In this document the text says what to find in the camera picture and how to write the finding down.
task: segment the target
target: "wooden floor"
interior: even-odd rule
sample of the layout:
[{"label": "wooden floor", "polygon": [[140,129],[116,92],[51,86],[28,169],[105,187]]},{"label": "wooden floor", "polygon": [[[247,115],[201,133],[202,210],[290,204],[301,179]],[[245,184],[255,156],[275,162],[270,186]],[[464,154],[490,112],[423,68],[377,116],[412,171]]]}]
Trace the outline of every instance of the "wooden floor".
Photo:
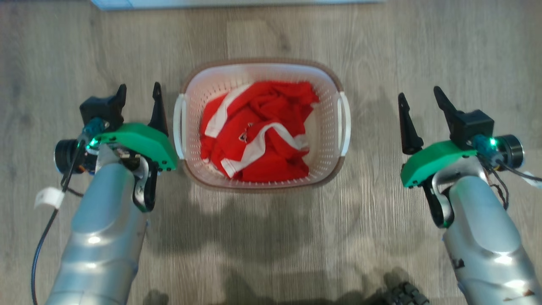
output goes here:
[{"label": "wooden floor", "polygon": [[[442,231],[419,189],[405,190],[397,95],[426,143],[448,129],[432,88],[459,109],[482,109],[497,134],[515,134],[526,168],[542,174],[542,2],[389,1],[333,7],[102,12],[87,2],[0,3],[0,303],[30,304],[32,256],[56,186],[52,151],[79,134],[78,106],[128,86],[124,116],[147,121],[155,81],[171,122],[180,84],[219,59],[280,56],[322,62],[352,107],[343,169],[312,192],[214,193],[177,171],[159,178],[129,304],[353,304],[409,278],[434,304],[463,304]],[[542,275],[541,192],[504,174],[509,210]],[[88,176],[73,179],[84,190]],[[65,200],[42,249],[43,304],[78,200]]]}]

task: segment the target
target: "white handle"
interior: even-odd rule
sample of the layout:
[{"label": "white handle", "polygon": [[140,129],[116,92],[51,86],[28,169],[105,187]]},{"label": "white handle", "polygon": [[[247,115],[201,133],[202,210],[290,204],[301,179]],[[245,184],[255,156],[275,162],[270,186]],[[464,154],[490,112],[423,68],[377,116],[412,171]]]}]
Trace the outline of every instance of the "white handle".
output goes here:
[{"label": "white handle", "polygon": [[[338,107],[339,107],[339,145],[341,145],[341,138],[343,136],[344,132],[344,140],[342,141],[342,148],[339,146],[339,149],[341,151],[340,155],[341,157],[346,156],[346,152],[348,151],[348,147],[350,146],[350,133],[352,131],[352,121],[350,118],[350,105],[348,104],[348,99],[346,98],[346,95],[344,92],[339,92],[339,99],[337,101]],[[341,128],[343,127],[342,120],[344,119],[344,130]]]},{"label": "white handle", "polygon": [[175,143],[175,150],[179,159],[184,160],[184,148],[181,136],[181,130],[185,132],[185,128],[181,129],[181,122],[186,121],[186,100],[184,94],[179,94],[177,101],[175,102],[175,108],[173,109],[173,142]]}]

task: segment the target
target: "green bracket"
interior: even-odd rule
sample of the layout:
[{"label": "green bracket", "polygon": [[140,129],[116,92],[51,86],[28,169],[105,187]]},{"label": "green bracket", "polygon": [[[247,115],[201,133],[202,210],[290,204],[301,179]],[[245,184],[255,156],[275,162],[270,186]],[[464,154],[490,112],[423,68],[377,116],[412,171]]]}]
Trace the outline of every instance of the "green bracket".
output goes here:
[{"label": "green bracket", "polygon": [[418,186],[463,156],[476,156],[476,150],[461,150],[452,141],[434,143],[412,155],[405,163],[401,170],[403,186]]},{"label": "green bracket", "polygon": [[167,136],[145,124],[125,123],[113,132],[101,134],[96,141],[120,143],[157,162],[161,170],[177,169],[177,154]]}]

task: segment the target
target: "black wheel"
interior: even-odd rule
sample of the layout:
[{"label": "black wheel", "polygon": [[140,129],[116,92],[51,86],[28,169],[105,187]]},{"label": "black wheel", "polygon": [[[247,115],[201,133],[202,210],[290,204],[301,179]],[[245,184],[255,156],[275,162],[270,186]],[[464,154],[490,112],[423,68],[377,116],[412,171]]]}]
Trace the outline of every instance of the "black wheel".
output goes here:
[{"label": "black wheel", "polygon": [[385,305],[431,305],[429,300],[408,282],[393,287],[382,296]]}]

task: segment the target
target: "laundry basket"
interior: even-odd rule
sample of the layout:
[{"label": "laundry basket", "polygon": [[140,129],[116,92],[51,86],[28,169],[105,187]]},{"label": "laundry basket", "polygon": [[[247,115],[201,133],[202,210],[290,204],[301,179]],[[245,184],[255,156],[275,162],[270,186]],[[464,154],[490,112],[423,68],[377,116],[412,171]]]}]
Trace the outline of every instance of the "laundry basket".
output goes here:
[{"label": "laundry basket", "polygon": [[[309,174],[289,181],[244,182],[220,174],[200,157],[199,125],[208,102],[232,89],[256,81],[308,81],[320,98],[305,121],[310,152],[304,157]],[[259,192],[271,189],[321,186],[343,165],[350,143],[350,108],[337,76],[315,62],[250,59],[211,63],[194,70],[175,103],[173,138],[184,170],[197,183],[210,188]]]}]

